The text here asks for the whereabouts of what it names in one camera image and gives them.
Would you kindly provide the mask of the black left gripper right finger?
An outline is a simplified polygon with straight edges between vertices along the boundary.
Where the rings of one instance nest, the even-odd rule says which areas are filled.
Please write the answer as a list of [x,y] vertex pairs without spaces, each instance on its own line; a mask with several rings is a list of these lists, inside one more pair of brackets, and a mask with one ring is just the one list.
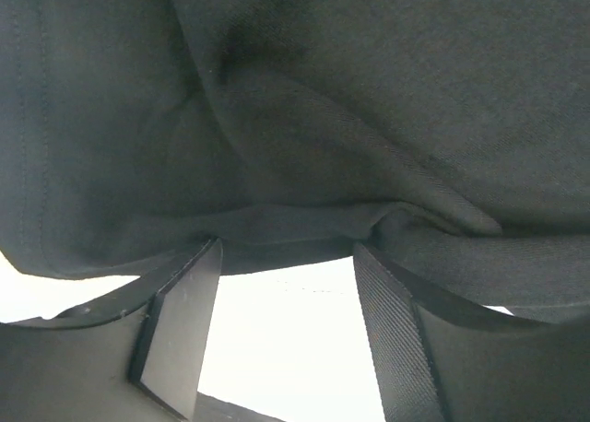
[[353,263],[386,420],[588,419],[587,317],[492,311],[363,244]]

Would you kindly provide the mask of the black floral print t-shirt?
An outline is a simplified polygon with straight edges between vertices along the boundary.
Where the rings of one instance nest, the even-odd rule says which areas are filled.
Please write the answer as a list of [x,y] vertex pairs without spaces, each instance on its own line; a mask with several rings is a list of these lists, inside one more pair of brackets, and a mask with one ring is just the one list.
[[368,241],[483,305],[589,305],[589,0],[1,0],[1,250],[223,273]]

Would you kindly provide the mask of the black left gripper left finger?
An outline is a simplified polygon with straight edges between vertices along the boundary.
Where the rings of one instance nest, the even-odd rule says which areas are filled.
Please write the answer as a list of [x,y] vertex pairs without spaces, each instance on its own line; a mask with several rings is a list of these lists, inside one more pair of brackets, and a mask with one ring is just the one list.
[[5,421],[191,421],[222,266],[209,240],[56,318],[1,328]]

